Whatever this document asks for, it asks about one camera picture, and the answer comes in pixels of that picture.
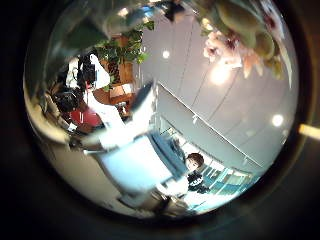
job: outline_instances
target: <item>potted plant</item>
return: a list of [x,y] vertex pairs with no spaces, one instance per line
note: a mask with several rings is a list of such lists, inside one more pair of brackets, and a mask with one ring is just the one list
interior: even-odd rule
[[124,84],[133,80],[132,62],[141,64],[148,57],[143,52],[142,36],[143,29],[154,30],[154,22],[149,21],[139,24],[134,29],[113,36],[97,44],[99,59],[105,65],[110,74],[112,85]]

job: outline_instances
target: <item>ceiling light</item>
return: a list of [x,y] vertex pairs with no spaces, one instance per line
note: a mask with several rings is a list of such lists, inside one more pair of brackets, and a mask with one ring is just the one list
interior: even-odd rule
[[272,124],[275,127],[280,127],[283,123],[283,116],[280,114],[276,114],[272,117]]
[[168,59],[168,58],[170,57],[170,52],[167,51],[167,50],[163,51],[162,57],[163,57],[164,59]]
[[224,65],[216,65],[210,73],[210,80],[215,85],[222,85],[230,77],[231,69]]

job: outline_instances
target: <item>person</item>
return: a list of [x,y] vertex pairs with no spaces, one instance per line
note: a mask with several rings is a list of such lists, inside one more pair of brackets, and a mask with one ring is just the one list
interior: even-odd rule
[[200,153],[191,153],[185,159],[188,172],[178,181],[169,180],[164,184],[157,184],[157,190],[167,196],[183,198],[188,191],[200,191],[204,193],[203,178],[196,170],[204,164],[203,156]]

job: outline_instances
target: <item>fisheye lens view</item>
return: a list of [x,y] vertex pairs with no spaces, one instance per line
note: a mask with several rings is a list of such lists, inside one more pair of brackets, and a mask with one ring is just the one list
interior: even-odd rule
[[24,100],[39,147],[107,210],[213,211],[254,185],[290,134],[294,36],[271,0],[79,0],[48,39],[36,32]]

